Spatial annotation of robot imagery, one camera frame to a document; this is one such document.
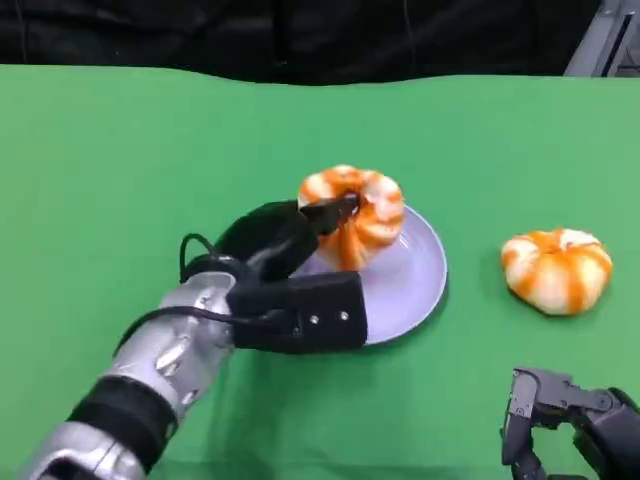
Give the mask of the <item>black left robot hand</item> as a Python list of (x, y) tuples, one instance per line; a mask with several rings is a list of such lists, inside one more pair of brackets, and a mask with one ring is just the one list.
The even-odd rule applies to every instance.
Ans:
[(359, 196), (352, 192), (305, 206), (296, 200), (266, 203), (236, 220), (214, 251), (244, 263), (262, 281), (284, 280), (358, 209)]

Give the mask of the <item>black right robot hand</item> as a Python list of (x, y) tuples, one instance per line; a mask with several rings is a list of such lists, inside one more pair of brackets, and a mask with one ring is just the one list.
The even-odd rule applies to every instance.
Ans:
[(567, 423), (573, 444), (600, 479), (639, 477), (639, 406), (623, 390), (583, 389), (567, 374), (518, 367), (500, 430), (501, 463), (514, 479), (568, 479), (549, 474), (534, 452), (532, 430)]

